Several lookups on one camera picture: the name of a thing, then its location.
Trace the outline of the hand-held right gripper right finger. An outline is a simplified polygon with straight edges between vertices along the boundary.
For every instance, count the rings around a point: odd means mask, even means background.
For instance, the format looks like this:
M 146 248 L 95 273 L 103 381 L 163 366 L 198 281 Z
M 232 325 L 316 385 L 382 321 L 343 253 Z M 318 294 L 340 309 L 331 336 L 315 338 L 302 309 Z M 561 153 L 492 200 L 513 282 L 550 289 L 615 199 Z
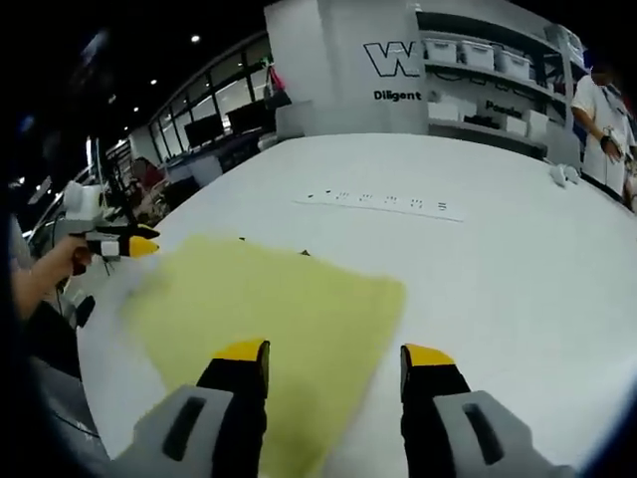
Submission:
M 401 347 L 401 435 L 410 477 L 574 477 L 532 443 L 531 429 L 483 390 L 470 390 L 454 360 Z

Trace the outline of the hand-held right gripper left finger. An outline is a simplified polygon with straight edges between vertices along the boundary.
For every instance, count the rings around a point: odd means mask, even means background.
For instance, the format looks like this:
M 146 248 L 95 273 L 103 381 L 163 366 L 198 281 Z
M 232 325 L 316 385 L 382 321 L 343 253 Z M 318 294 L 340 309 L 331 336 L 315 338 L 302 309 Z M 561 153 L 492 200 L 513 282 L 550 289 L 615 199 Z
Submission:
M 256 477 L 267 429 L 270 342 L 216 353 L 194 385 L 182 385 L 135 425 L 111 477 Z

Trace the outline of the person's left hand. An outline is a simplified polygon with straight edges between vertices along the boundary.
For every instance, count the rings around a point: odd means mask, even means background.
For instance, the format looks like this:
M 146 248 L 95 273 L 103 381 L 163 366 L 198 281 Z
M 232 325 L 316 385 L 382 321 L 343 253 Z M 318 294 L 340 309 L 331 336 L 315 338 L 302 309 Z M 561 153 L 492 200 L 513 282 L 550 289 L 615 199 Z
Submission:
M 83 237 L 67 236 L 52 249 L 52 263 L 58 281 L 77 275 L 77 269 L 92 262 L 92 252 Z

